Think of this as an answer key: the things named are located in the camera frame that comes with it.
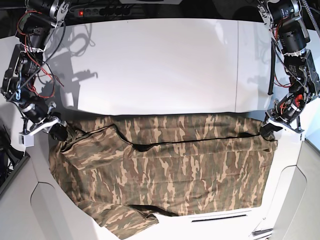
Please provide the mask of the robot arm, image left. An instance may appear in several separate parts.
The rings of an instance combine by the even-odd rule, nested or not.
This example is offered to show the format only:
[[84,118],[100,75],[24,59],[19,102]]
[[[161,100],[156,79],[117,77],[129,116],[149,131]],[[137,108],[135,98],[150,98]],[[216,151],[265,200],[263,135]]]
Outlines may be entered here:
[[58,77],[51,70],[45,70],[51,56],[44,57],[47,44],[56,30],[65,28],[65,17],[70,7],[69,0],[27,0],[26,11],[17,22],[15,45],[8,69],[5,71],[1,94],[7,102],[17,106],[22,115],[23,129],[20,137],[23,143],[39,132],[45,132],[55,140],[65,141],[68,137],[67,123],[54,112],[55,102],[46,100],[55,95],[41,95],[35,87],[35,80],[42,72],[52,83]]

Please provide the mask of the robot arm, image right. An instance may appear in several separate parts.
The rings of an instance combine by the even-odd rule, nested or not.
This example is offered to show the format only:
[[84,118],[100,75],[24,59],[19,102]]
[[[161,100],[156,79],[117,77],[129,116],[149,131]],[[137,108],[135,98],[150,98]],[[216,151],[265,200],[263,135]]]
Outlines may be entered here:
[[271,35],[271,76],[268,94],[273,85],[288,89],[281,100],[265,113],[260,134],[270,138],[282,129],[296,134],[303,132],[300,114],[306,105],[320,96],[320,77],[316,71],[311,41],[303,20],[305,10],[318,33],[313,9],[305,0],[259,0],[257,9]]

